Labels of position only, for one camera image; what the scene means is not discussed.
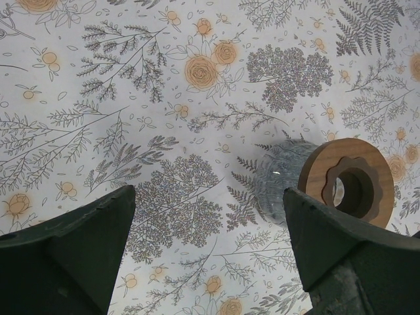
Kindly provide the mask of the glass coffee server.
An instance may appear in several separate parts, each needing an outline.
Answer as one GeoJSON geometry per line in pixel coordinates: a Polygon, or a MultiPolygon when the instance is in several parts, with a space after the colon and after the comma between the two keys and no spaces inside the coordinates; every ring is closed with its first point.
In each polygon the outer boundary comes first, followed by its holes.
{"type": "Polygon", "coordinates": [[[318,145],[302,139],[286,139],[271,147],[257,164],[255,197],[265,217],[285,228],[283,203],[287,188],[296,188],[302,168],[318,145]]]}

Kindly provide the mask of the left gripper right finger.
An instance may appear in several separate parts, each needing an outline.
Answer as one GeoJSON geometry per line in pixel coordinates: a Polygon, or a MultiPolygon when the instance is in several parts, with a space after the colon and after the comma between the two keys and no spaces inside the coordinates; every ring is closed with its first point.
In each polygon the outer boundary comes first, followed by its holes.
{"type": "Polygon", "coordinates": [[[283,204],[309,314],[419,313],[419,234],[379,228],[296,188],[283,204]]]}

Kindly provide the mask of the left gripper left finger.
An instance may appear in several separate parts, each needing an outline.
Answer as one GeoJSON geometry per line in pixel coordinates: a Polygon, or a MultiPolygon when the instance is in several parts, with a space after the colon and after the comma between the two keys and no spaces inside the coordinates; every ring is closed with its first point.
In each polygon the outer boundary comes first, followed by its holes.
{"type": "Polygon", "coordinates": [[[135,213],[123,186],[1,236],[2,314],[107,314],[135,213]]]}

